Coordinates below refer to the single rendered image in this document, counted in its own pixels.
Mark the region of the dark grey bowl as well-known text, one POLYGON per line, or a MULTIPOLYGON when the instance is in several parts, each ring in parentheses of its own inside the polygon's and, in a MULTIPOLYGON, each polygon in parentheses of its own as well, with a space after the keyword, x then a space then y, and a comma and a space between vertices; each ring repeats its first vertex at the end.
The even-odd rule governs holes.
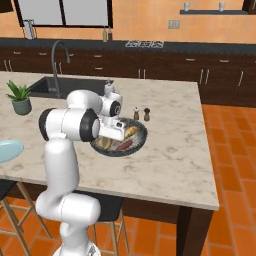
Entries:
POLYGON ((143 147, 143 145, 145 144, 146 139, 147 139, 147 135, 148 135, 147 128, 141 122, 130 119, 130 118, 122 117, 121 121, 126 124, 127 129, 132 126, 136 126, 138 128, 137 132, 135 134, 133 134, 132 136, 126 138, 124 141, 114 140, 112 142, 112 145, 109 150, 101 149, 98 147, 98 139, 99 138, 97 138, 91 142, 91 147, 98 153, 100 153, 102 155, 109 156, 109 157, 128 156, 128 155, 131 155, 131 154, 135 153, 136 151, 140 150, 143 147), (129 140, 133 141, 133 144, 129 148, 122 150, 122 151, 116 150, 116 148, 119 145, 122 145, 123 143, 125 143, 126 141, 129 141, 129 140))

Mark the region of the reddish brown sausage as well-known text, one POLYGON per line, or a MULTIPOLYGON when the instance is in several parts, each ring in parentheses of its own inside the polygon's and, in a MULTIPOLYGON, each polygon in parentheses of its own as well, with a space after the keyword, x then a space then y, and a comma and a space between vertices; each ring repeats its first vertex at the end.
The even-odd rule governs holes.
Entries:
POLYGON ((131 145, 133 144, 132 140, 126 141, 125 143, 123 143, 122 145, 119 145, 116 150, 117 151, 122 151, 125 150, 127 148, 129 148, 131 145))

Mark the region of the black framed window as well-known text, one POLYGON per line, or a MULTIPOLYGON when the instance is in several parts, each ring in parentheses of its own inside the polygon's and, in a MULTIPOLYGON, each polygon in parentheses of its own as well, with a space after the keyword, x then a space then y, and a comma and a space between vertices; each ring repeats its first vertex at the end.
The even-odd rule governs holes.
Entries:
POLYGON ((20 26, 113 27, 112 0, 14 0, 20 26))

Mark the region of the green plant in teal pot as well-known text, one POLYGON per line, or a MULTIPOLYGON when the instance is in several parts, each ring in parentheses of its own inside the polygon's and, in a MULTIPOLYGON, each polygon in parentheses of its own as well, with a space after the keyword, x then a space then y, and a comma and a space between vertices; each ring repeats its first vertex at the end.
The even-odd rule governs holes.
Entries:
POLYGON ((17 86, 11 80, 8 81, 7 86, 11 90, 11 94, 7 94, 7 97, 11 100, 15 113, 21 116, 28 115, 32 111, 30 89, 26 85, 17 86))

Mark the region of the light blue plate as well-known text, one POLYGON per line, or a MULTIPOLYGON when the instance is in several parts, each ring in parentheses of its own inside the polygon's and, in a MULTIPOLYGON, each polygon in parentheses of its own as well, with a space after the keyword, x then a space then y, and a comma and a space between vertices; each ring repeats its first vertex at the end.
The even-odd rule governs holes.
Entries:
POLYGON ((0 163, 11 161, 24 150, 24 144, 18 140, 0 141, 0 163))

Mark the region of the dark brown kitchen island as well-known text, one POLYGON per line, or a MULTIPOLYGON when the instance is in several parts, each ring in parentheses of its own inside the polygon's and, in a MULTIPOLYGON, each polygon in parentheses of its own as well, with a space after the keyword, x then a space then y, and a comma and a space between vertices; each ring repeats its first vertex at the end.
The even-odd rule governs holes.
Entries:
MULTIPOLYGON (((91 192, 76 191, 88 195, 91 192)), ((213 210, 123 198, 126 216, 176 223, 176 256, 200 256, 213 210)))

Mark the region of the dark brown cupboard run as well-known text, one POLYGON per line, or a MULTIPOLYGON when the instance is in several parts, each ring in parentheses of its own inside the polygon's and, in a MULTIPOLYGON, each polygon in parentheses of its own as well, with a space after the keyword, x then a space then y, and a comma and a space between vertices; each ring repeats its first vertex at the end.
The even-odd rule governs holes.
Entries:
MULTIPOLYGON (((178 44, 162 49, 56 50, 57 73, 196 82, 204 104, 256 108, 256 46, 178 44)), ((51 49, 0 46, 0 71, 53 73, 51 49)))

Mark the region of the black seat wooden stool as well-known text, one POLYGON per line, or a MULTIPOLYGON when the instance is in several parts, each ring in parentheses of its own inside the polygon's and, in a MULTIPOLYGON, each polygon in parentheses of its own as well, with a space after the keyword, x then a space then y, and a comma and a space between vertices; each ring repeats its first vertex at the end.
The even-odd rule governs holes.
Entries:
POLYGON ((35 205, 22 182, 0 179, 0 210, 4 210, 9 222, 13 227, 12 231, 0 229, 0 234, 17 237, 23 250, 25 251, 26 256, 31 256, 31 253, 23 236, 24 230, 22 225, 31 212, 35 213, 47 236, 52 238, 47 226, 43 222, 42 217, 36 212, 35 205), (18 187, 24 199, 28 202, 28 207, 15 206, 9 203, 7 196, 15 186, 18 187))
POLYGON ((120 235, 124 237, 126 252, 129 252, 128 238, 123 215, 123 198, 97 193, 88 193, 89 196, 96 198, 101 205, 101 213, 98 219, 99 223, 110 226, 113 251, 103 250, 103 253, 112 256, 119 256, 118 243, 120 235))

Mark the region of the dark sink basin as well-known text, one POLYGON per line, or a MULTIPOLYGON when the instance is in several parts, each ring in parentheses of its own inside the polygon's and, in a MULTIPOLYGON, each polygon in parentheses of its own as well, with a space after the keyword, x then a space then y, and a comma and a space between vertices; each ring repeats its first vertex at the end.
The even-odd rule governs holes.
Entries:
MULTIPOLYGON (((113 80, 83 79, 83 78, 58 78, 61 98, 66 99, 74 90, 89 90, 104 95, 105 85, 113 80)), ((43 77, 29 87, 30 97, 56 98, 57 90, 53 77, 43 77)))

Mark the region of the dark grey curved tap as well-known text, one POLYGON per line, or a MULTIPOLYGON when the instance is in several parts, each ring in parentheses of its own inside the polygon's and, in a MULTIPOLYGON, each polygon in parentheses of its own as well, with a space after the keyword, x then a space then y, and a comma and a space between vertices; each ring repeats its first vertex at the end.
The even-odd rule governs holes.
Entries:
POLYGON ((59 87, 58 76, 57 76, 57 64, 55 61, 55 51, 58 46, 61 46, 65 50, 67 63, 70 64, 71 61, 70 61, 68 49, 65 46, 64 42, 62 40, 57 40, 53 44, 52 50, 51 50, 51 64, 52 64, 53 77, 54 77, 54 83, 55 83, 55 88, 56 88, 56 96, 57 96, 57 98, 61 98, 62 94, 61 94, 60 87, 59 87))

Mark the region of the dark wall shelf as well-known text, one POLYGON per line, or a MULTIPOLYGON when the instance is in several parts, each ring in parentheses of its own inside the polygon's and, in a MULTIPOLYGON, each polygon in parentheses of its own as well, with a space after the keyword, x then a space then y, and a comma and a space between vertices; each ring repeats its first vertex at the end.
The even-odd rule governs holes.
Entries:
POLYGON ((180 10, 180 15, 248 15, 243 10, 180 10))

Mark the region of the white countertop appliance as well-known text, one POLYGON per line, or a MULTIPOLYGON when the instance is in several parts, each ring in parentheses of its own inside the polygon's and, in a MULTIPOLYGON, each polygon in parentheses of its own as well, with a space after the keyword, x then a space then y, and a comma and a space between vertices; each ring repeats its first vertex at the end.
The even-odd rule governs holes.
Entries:
POLYGON ((29 40, 34 40, 36 38, 36 32, 33 28, 34 21, 24 20, 23 24, 24 24, 25 37, 29 40))

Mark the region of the black hob with rings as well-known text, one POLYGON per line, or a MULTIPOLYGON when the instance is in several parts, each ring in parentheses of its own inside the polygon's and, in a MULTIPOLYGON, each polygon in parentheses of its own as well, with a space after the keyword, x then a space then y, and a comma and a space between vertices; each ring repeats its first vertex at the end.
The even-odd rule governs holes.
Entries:
POLYGON ((126 48, 153 48, 162 49, 164 47, 164 41, 141 41, 141 40, 129 40, 125 44, 126 48))

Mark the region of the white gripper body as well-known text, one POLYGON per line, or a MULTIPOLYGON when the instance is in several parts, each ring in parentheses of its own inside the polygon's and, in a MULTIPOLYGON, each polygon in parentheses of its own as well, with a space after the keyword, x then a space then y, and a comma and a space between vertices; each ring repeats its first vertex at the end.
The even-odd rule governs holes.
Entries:
POLYGON ((122 141, 125 137, 125 130, 101 126, 99 130, 99 135, 113 140, 122 141))

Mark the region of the golden brown bun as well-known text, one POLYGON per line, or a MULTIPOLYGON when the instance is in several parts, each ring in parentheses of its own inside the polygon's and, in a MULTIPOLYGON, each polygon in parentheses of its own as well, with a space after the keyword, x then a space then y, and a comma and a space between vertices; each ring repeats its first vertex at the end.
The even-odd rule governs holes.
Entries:
POLYGON ((100 137, 98 139, 98 147, 101 149, 109 150, 112 145, 112 139, 106 137, 100 137))
POLYGON ((129 127, 125 132, 125 137, 128 138, 137 132, 138 128, 136 126, 129 127))

